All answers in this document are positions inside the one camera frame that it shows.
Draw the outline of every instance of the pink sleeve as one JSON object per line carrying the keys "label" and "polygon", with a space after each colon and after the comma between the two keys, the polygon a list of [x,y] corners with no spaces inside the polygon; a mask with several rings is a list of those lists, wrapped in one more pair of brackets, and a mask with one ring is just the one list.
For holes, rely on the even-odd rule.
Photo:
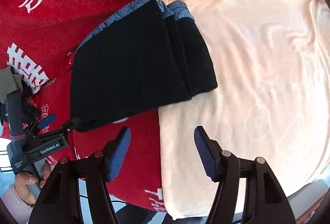
{"label": "pink sleeve", "polygon": [[1,200],[18,224],[27,223],[30,218],[32,208],[23,202],[17,195],[14,184],[11,184],[8,187],[4,195],[1,197]]}

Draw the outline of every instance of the metal screw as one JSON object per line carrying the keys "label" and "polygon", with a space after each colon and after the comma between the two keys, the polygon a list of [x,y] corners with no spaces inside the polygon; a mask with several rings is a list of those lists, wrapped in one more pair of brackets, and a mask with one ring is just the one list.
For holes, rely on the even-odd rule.
{"label": "metal screw", "polygon": [[263,165],[266,161],[265,161],[264,158],[262,158],[262,157],[258,157],[258,158],[257,158],[257,162]]}
{"label": "metal screw", "polygon": [[229,150],[223,150],[221,154],[225,157],[229,157],[231,155],[231,152]]}
{"label": "metal screw", "polygon": [[94,153],[94,156],[95,156],[96,158],[100,158],[100,157],[102,157],[102,156],[103,156],[103,151],[101,151],[101,150],[97,151],[96,153]]}
{"label": "metal screw", "polygon": [[61,164],[66,164],[68,161],[69,161],[69,159],[67,157],[63,157],[60,159]]}

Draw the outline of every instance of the red blanket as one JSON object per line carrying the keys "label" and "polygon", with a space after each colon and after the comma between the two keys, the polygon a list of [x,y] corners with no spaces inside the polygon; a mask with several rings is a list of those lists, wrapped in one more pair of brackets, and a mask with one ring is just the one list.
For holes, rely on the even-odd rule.
{"label": "red blanket", "polygon": [[[75,48],[90,31],[130,1],[0,0],[0,68],[14,66],[35,93],[47,83],[34,99],[42,117],[57,115],[48,130],[69,119],[68,71]],[[51,159],[56,162],[62,156],[85,158],[103,148],[123,125],[131,128],[132,142],[121,173],[108,185],[109,192],[132,204],[164,211],[157,110],[88,133],[73,133],[70,148]]]}

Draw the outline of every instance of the blue gripper pad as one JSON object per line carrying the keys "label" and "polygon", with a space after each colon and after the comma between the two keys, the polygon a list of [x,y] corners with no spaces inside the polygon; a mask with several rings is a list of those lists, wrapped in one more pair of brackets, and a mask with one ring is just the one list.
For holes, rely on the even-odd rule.
{"label": "blue gripper pad", "polygon": [[37,124],[37,128],[38,129],[44,129],[46,126],[48,126],[49,124],[51,124],[52,122],[54,122],[56,120],[56,115],[50,114],[49,116],[47,116],[46,118],[40,120]]}
{"label": "blue gripper pad", "polygon": [[206,175],[210,177],[212,181],[216,182],[217,166],[220,162],[220,156],[202,126],[197,126],[195,128],[194,141]]}
{"label": "blue gripper pad", "polygon": [[109,162],[109,181],[113,181],[118,176],[123,161],[125,159],[128,146],[131,142],[131,130],[126,128]]}

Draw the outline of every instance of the blue patterned fabric trim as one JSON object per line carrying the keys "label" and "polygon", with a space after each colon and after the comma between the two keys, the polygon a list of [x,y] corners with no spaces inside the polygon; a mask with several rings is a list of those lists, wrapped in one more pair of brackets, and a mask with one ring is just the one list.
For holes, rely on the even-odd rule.
{"label": "blue patterned fabric trim", "polygon": [[175,20],[189,17],[195,21],[193,16],[190,14],[187,5],[182,1],[180,0],[173,1],[171,4],[167,5],[167,7],[174,13]]}
{"label": "blue patterned fabric trim", "polygon": [[151,0],[134,0],[131,3],[125,5],[124,7],[120,8],[117,12],[115,12],[112,16],[110,16],[108,19],[106,19],[103,23],[98,25],[97,28],[95,28],[90,34],[87,35],[87,37],[81,42],[81,44],[78,46],[75,52],[79,50],[80,47],[82,47],[86,42],[88,42],[93,36],[99,34],[102,30],[104,30],[106,27],[110,26],[112,23],[119,21],[123,17],[129,15],[131,12],[134,12],[135,10],[139,9],[141,6],[146,4]]}
{"label": "blue patterned fabric trim", "polygon": [[158,3],[158,6],[163,7],[163,18],[164,19],[174,15],[174,13],[166,6],[166,4],[162,0],[159,0],[157,3]]}

